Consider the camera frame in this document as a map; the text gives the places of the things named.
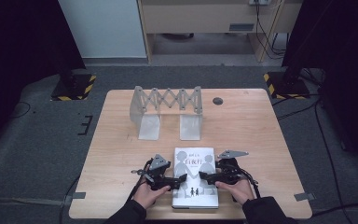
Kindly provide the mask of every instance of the black cable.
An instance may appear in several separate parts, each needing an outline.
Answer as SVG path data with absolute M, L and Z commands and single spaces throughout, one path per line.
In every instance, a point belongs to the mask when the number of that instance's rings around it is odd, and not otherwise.
M 266 45 L 264 45 L 264 44 L 261 42 L 261 40 L 260 40 L 260 38 L 259 38 L 259 36 L 258 36 L 258 26 L 260 26 L 260 28 L 261 28 L 261 30 L 262 30 L 264 36 L 265 36 L 266 39 L 267 39 L 267 44 L 268 44 L 268 46 L 271 48 L 271 51 L 272 51 L 274 54 L 279 55 L 279 54 L 278 54 L 277 52 L 275 52 L 275 51 L 273 50 L 273 48 L 271 47 L 271 44 L 269 43 L 269 38 L 267 37 L 267 33 L 264 31 L 263 26 L 261 25 L 260 17 L 259 17 L 259 15 L 260 15 L 260 3 L 258 2 L 258 0 L 255 0 L 255 10 L 256 10 L 255 36 L 257 37 L 258 42 L 261 44 L 261 46 L 263 46 L 264 51 L 266 52 L 267 56 L 268 56 L 270 59 L 273 59 L 273 60 L 282 59 L 283 57 L 278 57 L 278 58 L 271 57 L 271 56 L 269 55 L 268 51 L 267 51 Z
M 150 164 L 152 163 L 152 161 L 153 161 L 153 158 L 152 158 L 150 161 L 147 161 L 147 162 L 146 162 L 146 164 L 145 164 L 145 166 L 144 166 L 144 171 L 147 169 L 147 165 L 150 165 Z M 129 202 L 129 201 L 132 199 L 132 197 L 133 197 L 133 195 L 135 194 L 136 190 L 138 190 L 139 186 L 141 186 L 141 185 L 143 184 L 143 183 L 141 183 L 143 177 L 144 177 L 144 174 L 140 174 L 139 179 L 138 179 L 138 181 L 136 182 L 135 186 L 133 187 L 132 191 L 130 192 L 130 195 L 129 195 L 129 197 L 127 198 L 126 203 Z
M 28 105 L 27 111 L 25 111 L 25 112 L 22 113 L 21 115 L 9 117 L 10 119 L 18 119 L 18 118 L 21 118 L 22 116 L 24 116 L 24 115 L 28 114 L 28 112 L 30 112 L 30 110 L 31 110 L 31 105 L 30 105 L 30 104 L 28 104 L 28 103 L 26 103 L 26 102 L 23 102 L 23 101 L 20 101 L 19 104 Z
M 282 52 L 278 52 L 278 53 L 276 53 L 276 54 L 278 54 L 278 55 L 284 55 L 284 53 L 286 52 L 286 49 L 275 49 L 275 47 L 274 47 L 275 42 L 276 42 L 276 40 L 277 40 L 277 37 L 278 37 L 278 33 L 275 34 L 274 39 L 272 40 L 271 48 L 272 48 L 273 50 L 282 51 Z
M 318 100 L 317 103 L 314 105 L 314 111 L 315 111 L 316 121 L 317 121 L 317 123 L 318 123 L 319 131 L 321 132 L 322 139 L 324 140 L 324 147 L 325 147 L 325 149 L 326 149 L 328 159 L 330 160 L 330 165 L 331 165 L 331 169 L 332 169 L 332 172 L 333 172 L 334 181 L 335 181 L 335 183 L 336 183 L 336 189 L 337 189 L 337 195 L 338 195 L 340 207 L 342 207 L 342 212 L 344 213 L 345 218 L 348 220 L 349 223 L 352 224 L 351 219 L 349 218 L 349 216 L 348 216 L 348 214 L 347 214 L 347 211 L 345 210 L 344 203 L 342 202 L 341 191 L 340 191 L 340 189 L 339 189 L 339 184 L 338 184 L 338 180 L 337 180 L 336 168 L 335 168 L 334 163 L 333 163 L 333 159 L 332 159 L 332 156 L 331 156 L 330 148 L 328 147 L 327 141 L 326 141 L 325 136 L 324 136 L 324 130 L 323 130 L 323 128 L 322 128 L 321 122 L 319 121 L 318 106 L 317 106 L 318 103 L 319 103 L 319 100 Z
M 305 107 L 305 108 L 303 108 L 303 109 L 300 109 L 300 110 L 291 112 L 291 113 L 286 114 L 286 115 L 279 116 L 279 117 L 277 117 L 277 120 L 286 119 L 286 118 L 289 118 L 290 116 L 293 116 L 293 115 L 295 115 L 295 114 L 298 114 L 298 113 L 301 113 L 301 112 L 303 112 L 303 111 L 309 110 L 309 109 L 311 109 L 313 106 L 317 105 L 320 100 L 321 100 L 321 98 L 319 98 L 317 101 L 313 102 L 312 105 L 310 105 L 310 106 L 307 106 L 307 107 Z
M 272 104 L 272 106 L 275 106 L 275 105 L 277 105 L 277 104 L 280 104 L 280 103 L 282 103 L 282 102 L 285 102 L 285 101 L 291 100 L 291 99 L 292 99 L 292 98 L 285 98 L 285 99 L 283 99 L 283 100 L 280 100 L 280 101 L 278 101 L 278 102 Z
M 301 76 L 303 77 L 304 79 L 306 79 L 307 81 L 311 82 L 312 84 L 318 86 L 318 87 L 322 87 L 322 81 L 318 80 L 314 75 L 313 73 L 310 71 L 309 68 L 303 68 L 303 71 L 305 73 L 307 73 L 309 75 L 309 77 L 304 77 L 304 76 Z
M 63 200 L 62 200 L 62 204 L 61 204 L 61 208 L 60 208 L 60 216 L 59 216 L 59 223 L 60 224 L 62 224 L 62 213 L 63 213 L 63 208 L 65 207 L 66 197 L 68 196 L 69 191 L 71 191 L 72 187 L 77 182 L 77 180 L 79 180 L 79 178 L 80 178 L 80 175 L 74 180 L 74 182 L 72 182 L 71 187 L 69 187 L 69 189 L 65 193 L 65 196 L 63 196 Z
M 261 196 L 260 196 L 260 191 L 258 190 L 258 186 L 257 186 L 257 184 L 258 184 L 257 181 L 255 181 L 255 180 L 253 179 L 253 177 L 251 176 L 251 174 L 249 174 L 249 173 L 246 172 L 245 170 L 241 169 L 241 171 L 242 171 L 242 174 L 245 175 L 245 176 L 248 178 L 249 182 L 253 185 L 254 190 L 255 190 L 255 197 L 256 197 L 256 198 L 261 198 Z

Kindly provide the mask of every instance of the white cabinet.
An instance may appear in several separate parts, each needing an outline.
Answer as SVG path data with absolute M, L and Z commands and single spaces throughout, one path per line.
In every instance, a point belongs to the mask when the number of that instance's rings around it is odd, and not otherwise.
M 146 58 L 136 0 L 59 0 L 83 58 Z

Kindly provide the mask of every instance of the wooden table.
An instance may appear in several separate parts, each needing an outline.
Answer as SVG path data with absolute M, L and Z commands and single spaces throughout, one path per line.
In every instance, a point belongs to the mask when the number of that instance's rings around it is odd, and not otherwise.
M 293 218 L 311 216 L 308 201 L 297 202 L 295 194 L 304 192 L 280 125 L 269 101 L 260 89 L 202 89 L 203 123 L 199 141 L 179 139 L 179 116 L 162 115 L 159 140 L 138 140 L 130 121 L 133 91 L 107 93 L 76 192 L 84 199 L 73 199 L 71 218 L 108 218 L 126 201 L 139 176 L 131 170 L 144 167 L 156 153 L 173 161 L 176 147 L 214 147 L 245 150 L 239 157 L 241 168 L 259 182 L 261 196 L 273 196 L 283 212 Z M 223 99 L 215 105 L 213 98 Z M 170 167 L 166 176 L 172 176 Z M 170 192 L 148 209 L 148 219 L 243 219 L 241 207 L 231 195 L 219 190 L 216 210 L 174 210 Z

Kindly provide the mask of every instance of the book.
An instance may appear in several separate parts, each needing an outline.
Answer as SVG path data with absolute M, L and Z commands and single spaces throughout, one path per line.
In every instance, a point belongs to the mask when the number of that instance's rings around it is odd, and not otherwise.
M 173 208 L 218 208 L 216 186 L 208 185 L 199 175 L 199 171 L 216 173 L 212 147 L 177 147 L 173 164 L 174 177 L 187 174 L 186 182 L 172 191 Z

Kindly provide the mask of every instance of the gray carpet floor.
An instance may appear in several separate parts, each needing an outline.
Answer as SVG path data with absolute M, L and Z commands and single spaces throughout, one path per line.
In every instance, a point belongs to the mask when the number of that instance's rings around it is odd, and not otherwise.
M 199 85 L 203 89 L 267 89 L 263 75 L 267 71 L 279 71 L 281 68 L 223 65 L 107 66 L 89 67 L 89 70 L 97 78 L 87 100 L 50 101 L 58 76 L 44 78 L 23 90 L 12 118 L 0 133 L 0 198 L 62 201 L 81 172 L 104 97 L 110 90 L 131 90 L 136 85 L 144 89 L 194 88 Z M 317 92 L 317 87 L 306 83 L 311 93 Z M 280 117 L 312 105 L 318 97 L 287 100 L 275 105 L 274 110 L 277 117 Z M 279 101 L 271 99 L 272 104 Z M 344 204 L 358 203 L 358 155 L 341 149 L 329 117 L 320 105 L 316 108 L 337 172 L 342 201 Z M 86 135 L 79 135 L 85 130 L 82 123 L 88 122 L 86 116 L 93 116 L 89 131 Z M 313 213 L 339 206 L 332 166 L 318 128 L 314 107 L 281 119 L 280 125 L 305 191 L 316 196 L 315 200 L 310 201 Z M 71 219 L 68 217 L 69 206 L 67 204 L 63 208 L 62 223 L 103 223 L 99 219 Z M 60 211 L 59 205 L 0 203 L 0 223 L 59 223 Z M 358 207 L 349 207 L 346 211 L 352 223 L 358 224 Z M 299 222 L 350 223 L 342 210 Z

